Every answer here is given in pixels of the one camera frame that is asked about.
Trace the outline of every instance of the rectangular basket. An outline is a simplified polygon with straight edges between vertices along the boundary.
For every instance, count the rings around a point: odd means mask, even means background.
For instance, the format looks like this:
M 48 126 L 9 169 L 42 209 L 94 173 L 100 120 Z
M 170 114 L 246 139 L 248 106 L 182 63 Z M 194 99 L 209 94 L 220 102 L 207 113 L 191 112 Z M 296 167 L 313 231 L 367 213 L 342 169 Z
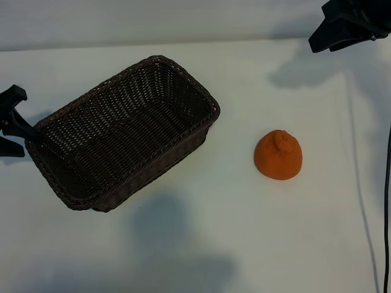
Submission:
M 186 70 L 152 56 L 38 122 L 26 141 L 57 196 L 108 212 L 196 150 L 220 108 Z

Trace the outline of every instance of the white backdrop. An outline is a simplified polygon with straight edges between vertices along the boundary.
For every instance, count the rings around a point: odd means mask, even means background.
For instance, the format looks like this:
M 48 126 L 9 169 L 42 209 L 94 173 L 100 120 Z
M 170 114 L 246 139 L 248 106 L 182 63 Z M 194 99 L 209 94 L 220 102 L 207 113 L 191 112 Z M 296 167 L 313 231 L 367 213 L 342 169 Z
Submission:
M 1 0 L 0 49 L 309 36 L 326 0 Z

